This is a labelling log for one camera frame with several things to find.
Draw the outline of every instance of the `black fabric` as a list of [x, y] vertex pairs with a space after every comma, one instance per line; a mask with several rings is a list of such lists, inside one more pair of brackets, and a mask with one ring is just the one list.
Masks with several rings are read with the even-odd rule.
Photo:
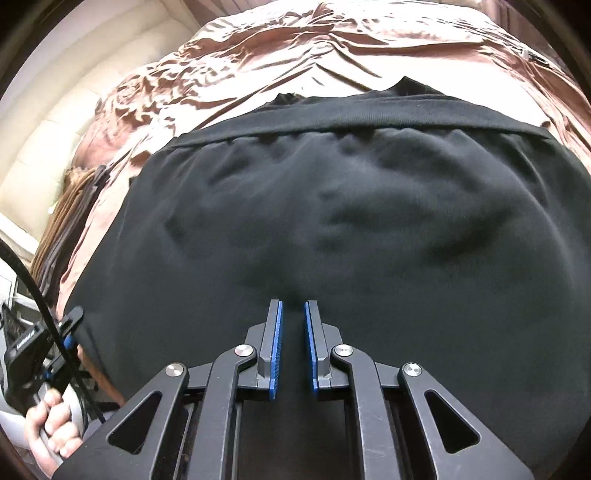
[[310, 393], [308, 299], [375, 361], [427, 368], [539, 478], [589, 418], [589, 175], [544, 130], [421, 89], [173, 140], [72, 292], [79, 342], [125, 397], [284, 301], [278, 400], [245, 406], [241, 478], [348, 478], [342, 406]]

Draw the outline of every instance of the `metal pivot screw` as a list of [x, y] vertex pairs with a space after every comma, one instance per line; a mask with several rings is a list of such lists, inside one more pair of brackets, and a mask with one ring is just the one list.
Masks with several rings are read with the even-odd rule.
[[402, 370], [409, 377], [418, 377], [420, 374], [423, 373], [423, 369], [422, 369], [421, 365], [417, 365], [417, 364], [413, 364], [413, 363], [404, 365]]
[[169, 377], [178, 377], [183, 373], [184, 367], [181, 364], [170, 364], [166, 367], [166, 374]]
[[234, 353], [237, 354], [237, 356], [251, 356], [253, 351], [254, 349], [250, 345], [246, 345], [245, 343], [243, 343], [242, 345], [238, 345], [234, 349]]
[[341, 343], [335, 347], [335, 353], [338, 356], [349, 356], [353, 353], [353, 347], [346, 343]]

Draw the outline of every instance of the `finger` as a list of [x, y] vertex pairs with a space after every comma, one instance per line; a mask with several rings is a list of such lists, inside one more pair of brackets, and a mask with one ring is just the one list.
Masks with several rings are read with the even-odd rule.
[[80, 437], [76, 437], [75, 439], [70, 439], [60, 449], [60, 455], [64, 458], [69, 458], [72, 453], [74, 453], [75, 451], [78, 450], [80, 445], [82, 445], [82, 439]]
[[30, 444], [39, 438], [39, 429], [47, 420], [47, 405], [41, 401], [29, 408], [25, 417], [25, 440]]
[[45, 431], [48, 435], [53, 435], [59, 427], [70, 420], [71, 416], [70, 406], [67, 403], [58, 403], [49, 411]]
[[25, 418], [25, 439], [29, 444], [31, 453], [41, 470], [51, 477], [57, 470], [58, 464], [51, 458], [46, 446], [39, 436], [39, 430], [47, 418], [47, 405], [41, 402], [36, 407], [30, 408]]
[[47, 403], [50, 408], [55, 407], [58, 403], [62, 402], [61, 394], [55, 388], [47, 390], [43, 400], [45, 400], [45, 403]]
[[78, 427], [69, 421], [56, 430], [56, 432], [49, 439], [49, 442], [47, 442], [47, 446], [57, 453], [64, 447], [68, 440], [74, 439], [76, 437], [80, 437]]

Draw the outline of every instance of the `cream upholstered headboard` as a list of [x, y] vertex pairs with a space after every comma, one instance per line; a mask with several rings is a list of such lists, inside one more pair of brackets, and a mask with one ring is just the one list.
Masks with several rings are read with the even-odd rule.
[[101, 94], [198, 28], [182, 0], [145, 0], [88, 32], [33, 78], [0, 118], [1, 237], [14, 236], [3, 227], [12, 222], [25, 237], [41, 238]]

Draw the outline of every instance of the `black cable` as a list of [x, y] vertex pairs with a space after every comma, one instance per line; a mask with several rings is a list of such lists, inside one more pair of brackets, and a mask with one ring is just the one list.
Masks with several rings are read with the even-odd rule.
[[75, 380], [74, 384], [72, 384], [72, 388], [74, 388], [74, 391], [79, 397], [83, 398], [90, 404], [97, 418], [100, 420], [101, 423], [104, 423], [105, 417], [103, 413], [100, 411], [95, 401], [91, 398], [90, 392], [88, 392], [86, 385], [84, 385], [84, 382], [82, 381], [78, 369], [70, 359], [70, 354], [61, 341], [61, 337], [59, 332], [57, 331], [55, 320], [53, 318], [53, 315], [51, 315], [51, 312], [49, 311], [47, 303], [45, 303], [43, 294], [39, 291], [39, 288], [37, 287], [35, 280], [33, 280], [33, 277], [29, 273], [29, 270], [21, 262], [21, 259], [18, 258], [16, 253], [1, 238], [0, 258], [4, 260], [8, 264], [8, 266], [12, 268], [14, 273], [16, 273], [17, 277], [22, 280], [23, 284], [26, 286], [27, 290], [31, 294], [31, 297], [33, 297], [33, 300], [37, 304], [37, 308], [39, 308], [39, 312], [41, 313], [41, 317], [43, 318], [43, 321], [47, 326], [47, 330], [49, 330], [49, 333], [53, 338], [53, 341], [55, 342], [57, 349], [64, 358], [64, 362], [66, 363], [68, 370], [70, 370], [72, 378]]

